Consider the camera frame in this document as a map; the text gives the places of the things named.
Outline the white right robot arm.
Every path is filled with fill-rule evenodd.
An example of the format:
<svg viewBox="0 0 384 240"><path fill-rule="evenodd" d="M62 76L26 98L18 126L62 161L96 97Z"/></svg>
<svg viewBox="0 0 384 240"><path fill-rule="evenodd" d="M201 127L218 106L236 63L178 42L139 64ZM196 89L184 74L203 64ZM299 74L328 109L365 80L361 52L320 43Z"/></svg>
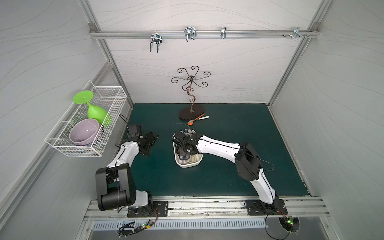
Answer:
<svg viewBox="0 0 384 240"><path fill-rule="evenodd" d="M262 159L248 142L226 143L197 133L189 136L183 132L174 133L172 140L188 156L211 154L234 163L238 175L252 184L260 201L269 207L278 207L279 197L265 176Z"/></svg>

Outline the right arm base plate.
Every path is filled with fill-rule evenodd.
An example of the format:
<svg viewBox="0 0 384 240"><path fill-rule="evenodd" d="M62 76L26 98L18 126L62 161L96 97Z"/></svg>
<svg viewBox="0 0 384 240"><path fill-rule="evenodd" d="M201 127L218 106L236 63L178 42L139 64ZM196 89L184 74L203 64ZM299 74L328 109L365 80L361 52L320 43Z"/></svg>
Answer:
<svg viewBox="0 0 384 240"><path fill-rule="evenodd" d="M246 200L244 203L248 216L288 215L284 200L277 198L273 204L260 200Z"/></svg>

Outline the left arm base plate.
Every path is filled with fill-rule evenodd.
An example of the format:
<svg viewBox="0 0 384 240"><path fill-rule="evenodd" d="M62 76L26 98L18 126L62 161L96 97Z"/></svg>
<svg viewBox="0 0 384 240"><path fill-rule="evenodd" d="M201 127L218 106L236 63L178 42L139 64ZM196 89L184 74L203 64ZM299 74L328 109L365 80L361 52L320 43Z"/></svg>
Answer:
<svg viewBox="0 0 384 240"><path fill-rule="evenodd" d="M127 217L128 218L155 218L155 217L167 217L168 216L168 201L154 201L147 206L128 208Z"/></svg>

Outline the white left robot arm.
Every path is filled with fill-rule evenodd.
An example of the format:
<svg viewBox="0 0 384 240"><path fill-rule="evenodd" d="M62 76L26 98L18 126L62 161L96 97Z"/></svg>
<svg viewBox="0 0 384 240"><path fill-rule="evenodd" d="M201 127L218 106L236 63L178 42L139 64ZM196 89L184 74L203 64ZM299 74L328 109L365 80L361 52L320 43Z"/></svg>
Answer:
<svg viewBox="0 0 384 240"><path fill-rule="evenodd" d="M150 132L144 137L130 138L119 144L115 158L96 171L96 190L100 211L120 210L122 207L153 206L151 194L136 188L131 166L137 155L148 156L158 135Z"/></svg>

